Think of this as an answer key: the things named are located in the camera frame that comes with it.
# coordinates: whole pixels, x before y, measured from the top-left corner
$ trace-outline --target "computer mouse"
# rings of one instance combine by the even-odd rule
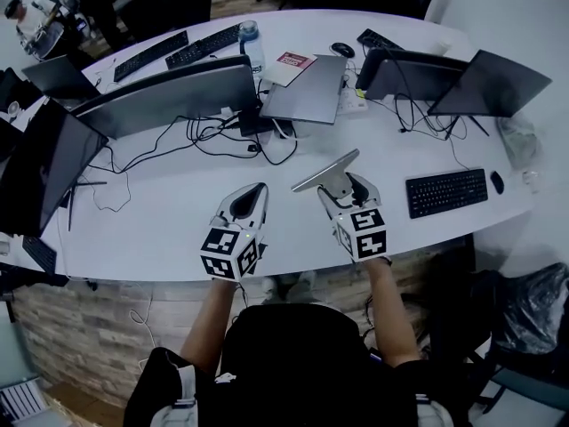
[[[496,192],[499,195],[501,195],[504,192],[504,181],[501,179],[501,176],[494,171],[490,175],[490,180],[494,184],[494,187],[496,188]]]
[[[343,55],[344,57],[347,57],[348,59],[351,59],[352,57],[354,57],[354,55],[356,55],[354,50],[351,47],[349,47],[347,44],[344,44],[344,43],[332,44],[332,50],[334,52],[337,52],[339,55]]]

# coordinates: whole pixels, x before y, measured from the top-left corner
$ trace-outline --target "plastic bottle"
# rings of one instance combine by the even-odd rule
[[[246,20],[239,27],[239,46],[241,53],[249,56],[252,73],[260,77],[265,70],[265,55],[260,42],[259,28],[254,20]]]

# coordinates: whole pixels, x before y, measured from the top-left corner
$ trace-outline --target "clear plastic bag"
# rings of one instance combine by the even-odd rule
[[[525,170],[535,166],[543,148],[533,124],[520,113],[512,118],[498,118],[497,124],[513,168]]]
[[[552,352],[569,295],[568,280],[569,269],[561,262],[523,277],[503,278],[498,287],[501,318],[493,342],[528,354]]]

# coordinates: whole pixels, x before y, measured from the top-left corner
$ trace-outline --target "black hair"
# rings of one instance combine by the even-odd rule
[[[4,16],[10,19],[16,13],[19,4],[21,4],[21,0],[12,0],[8,3],[8,6],[6,6],[6,9],[4,10]]]

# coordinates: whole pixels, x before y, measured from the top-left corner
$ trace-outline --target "keyboard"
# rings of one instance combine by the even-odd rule
[[[197,40],[188,47],[177,51],[170,57],[166,57],[166,65],[168,69],[174,69],[189,65],[195,61],[201,60],[208,55],[231,46],[239,41],[239,26],[226,28],[221,32],[209,35],[204,39]]]
[[[24,237],[22,248],[37,264],[50,275],[55,275],[57,253],[39,238]]]
[[[421,177],[405,184],[411,218],[440,214],[488,199],[484,169]]]
[[[136,54],[124,63],[115,68],[115,82],[122,81],[125,77],[146,67],[149,63],[158,60],[171,52],[185,47],[189,44],[188,33],[184,30],[178,35],[169,38],[149,47],[146,51]]]
[[[387,39],[385,36],[381,36],[379,33],[375,33],[373,30],[369,28],[365,29],[365,32],[362,33],[360,36],[357,37],[357,41],[363,44],[365,47],[379,47],[384,48],[387,47],[388,49],[398,49],[399,51],[404,51],[405,49],[393,41]]]

